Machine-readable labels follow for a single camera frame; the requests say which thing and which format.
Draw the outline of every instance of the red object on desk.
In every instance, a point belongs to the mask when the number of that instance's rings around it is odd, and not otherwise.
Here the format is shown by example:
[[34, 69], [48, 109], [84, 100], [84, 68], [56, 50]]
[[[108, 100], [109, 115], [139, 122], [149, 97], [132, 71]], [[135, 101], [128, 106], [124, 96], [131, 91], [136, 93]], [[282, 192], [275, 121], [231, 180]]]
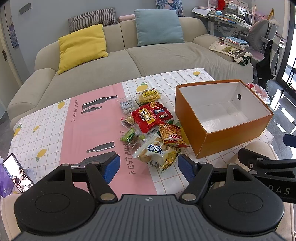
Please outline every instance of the red object on desk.
[[224, 7], [225, 7], [225, 1], [224, 0], [218, 0], [218, 7], [216, 10], [224, 10]]

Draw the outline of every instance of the purple box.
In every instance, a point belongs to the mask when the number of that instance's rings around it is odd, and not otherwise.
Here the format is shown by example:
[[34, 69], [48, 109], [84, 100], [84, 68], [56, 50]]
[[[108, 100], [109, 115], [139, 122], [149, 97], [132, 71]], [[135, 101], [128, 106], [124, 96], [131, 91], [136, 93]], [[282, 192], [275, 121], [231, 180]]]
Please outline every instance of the purple box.
[[0, 195], [6, 197], [11, 194], [14, 183], [7, 174], [6, 170], [3, 167], [3, 164], [0, 164]]

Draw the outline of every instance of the black bag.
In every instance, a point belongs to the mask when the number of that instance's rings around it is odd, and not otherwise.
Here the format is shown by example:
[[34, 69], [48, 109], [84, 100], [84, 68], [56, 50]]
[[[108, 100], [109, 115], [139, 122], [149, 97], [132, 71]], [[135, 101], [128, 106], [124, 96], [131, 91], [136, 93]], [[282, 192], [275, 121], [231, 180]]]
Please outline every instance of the black bag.
[[[264, 59], [258, 64], [256, 64], [258, 84], [265, 90], [266, 90], [267, 81], [275, 77], [275, 75], [272, 75], [271, 68], [270, 68], [270, 53], [272, 50], [272, 44], [273, 44], [273, 40], [270, 40], [265, 49]], [[278, 62], [279, 62], [279, 49], [277, 51], [275, 73], [276, 73]]]

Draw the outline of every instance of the black door frame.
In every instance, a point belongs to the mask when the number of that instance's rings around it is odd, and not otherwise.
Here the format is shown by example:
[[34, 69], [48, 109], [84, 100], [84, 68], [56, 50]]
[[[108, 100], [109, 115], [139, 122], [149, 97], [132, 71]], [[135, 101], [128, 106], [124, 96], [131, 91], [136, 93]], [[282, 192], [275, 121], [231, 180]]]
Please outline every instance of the black door frame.
[[[288, 37], [286, 42], [286, 47], [284, 51], [284, 56], [281, 62], [281, 66], [279, 72], [276, 77], [276, 81], [283, 87], [286, 86], [286, 82], [283, 81], [283, 75], [288, 64], [288, 59], [292, 47], [293, 36], [294, 36], [294, 29], [295, 29], [295, 5], [290, 2], [290, 20], [289, 20], [289, 29], [288, 29]], [[286, 91], [296, 100], [296, 92], [292, 90], [290, 87], [286, 87]]]

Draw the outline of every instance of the door frame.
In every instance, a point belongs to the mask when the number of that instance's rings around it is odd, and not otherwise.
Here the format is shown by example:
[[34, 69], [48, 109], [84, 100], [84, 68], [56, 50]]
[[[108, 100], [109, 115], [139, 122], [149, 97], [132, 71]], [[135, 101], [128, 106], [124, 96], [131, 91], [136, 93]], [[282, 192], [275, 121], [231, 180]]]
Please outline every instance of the door frame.
[[22, 86], [22, 81], [20, 79], [20, 76], [18, 75], [18, 72], [17, 72], [17, 69], [12, 61], [12, 58], [11, 58], [11, 55], [10, 55], [10, 51], [8, 49], [8, 46], [7, 46], [7, 43], [6, 43], [6, 40], [5, 40], [5, 36], [4, 36], [4, 29], [3, 29], [3, 23], [2, 23], [2, 20], [0, 18], [0, 41], [2, 43], [2, 46], [3, 46], [3, 50], [6, 52], [6, 55], [7, 55], [7, 61], [8, 61], [8, 64], [10, 66], [10, 69], [13, 73], [13, 76], [15, 77], [15, 80], [17, 81], [17, 84], [19, 85], [19, 87]]
[[[288, 29], [288, 37], [286, 40], [285, 51], [283, 55], [283, 59], [281, 62], [281, 66], [279, 72], [276, 77], [276, 81], [283, 87], [286, 86], [286, 82], [283, 81], [283, 75], [288, 64], [289, 55], [292, 48], [293, 36], [295, 29], [295, 5], [290, 2], [290, 19], [289, 19], [289, 29]], [[296, 92], [294, 92], [291, 88], [287, 88], [286, 91], [296, 100]]]

